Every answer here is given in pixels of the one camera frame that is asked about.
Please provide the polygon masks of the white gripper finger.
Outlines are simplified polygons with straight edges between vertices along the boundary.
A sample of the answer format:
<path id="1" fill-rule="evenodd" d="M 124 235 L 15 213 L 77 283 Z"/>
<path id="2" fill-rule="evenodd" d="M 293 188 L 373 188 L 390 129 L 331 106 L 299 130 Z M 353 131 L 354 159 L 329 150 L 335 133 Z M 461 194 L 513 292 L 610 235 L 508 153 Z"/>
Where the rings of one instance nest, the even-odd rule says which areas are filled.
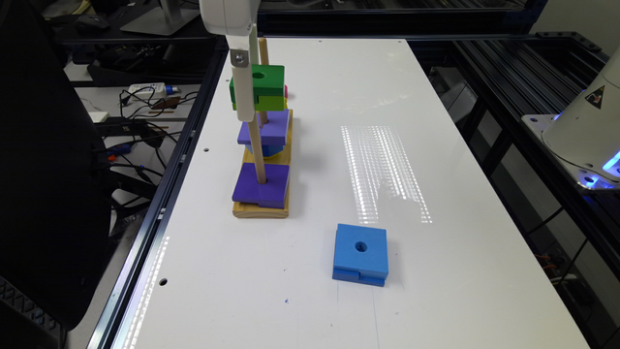
<path id="1" fill-rule="evenodd" d="M 256 115 L 252 64 L 249 53 L 249 35 L 229 35 L 227 37 L 232 63 L 234 103 L 236 105 L 237 118 L 242 122 L 251 122 Z"/>
<path id="2" fill-rule="evenodd" d="M 260 65 L 260 48 L 259 48 L 259 38 L 257 32 L 257 24 L 252 26 L 250 35 L 249 35 L 249 53 L 250 53 L 250 61 L 252 65 Z"/>

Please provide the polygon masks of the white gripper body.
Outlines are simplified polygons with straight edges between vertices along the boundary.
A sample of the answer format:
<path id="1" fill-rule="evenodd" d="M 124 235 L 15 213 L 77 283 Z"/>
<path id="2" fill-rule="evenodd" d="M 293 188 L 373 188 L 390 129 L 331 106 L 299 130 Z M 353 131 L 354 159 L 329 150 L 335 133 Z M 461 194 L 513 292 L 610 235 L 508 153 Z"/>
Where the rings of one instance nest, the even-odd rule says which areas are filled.
<path id="1" fill-rule="evenodd" d="M 211 34 L 248 36 L 261 0 L 200 0 L 201 19 Z"/>

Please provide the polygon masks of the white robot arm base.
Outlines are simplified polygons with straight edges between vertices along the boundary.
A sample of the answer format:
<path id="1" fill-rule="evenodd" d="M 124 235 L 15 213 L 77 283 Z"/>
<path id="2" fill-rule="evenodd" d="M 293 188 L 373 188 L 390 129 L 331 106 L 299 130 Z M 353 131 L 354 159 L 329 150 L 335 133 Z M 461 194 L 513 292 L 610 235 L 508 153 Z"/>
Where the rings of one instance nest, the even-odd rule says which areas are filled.
<path id="1" fill-rule="evenodd" d="M 586 190 L 619 188 L 619 54 L 558 114 L 521 117 Z"/>

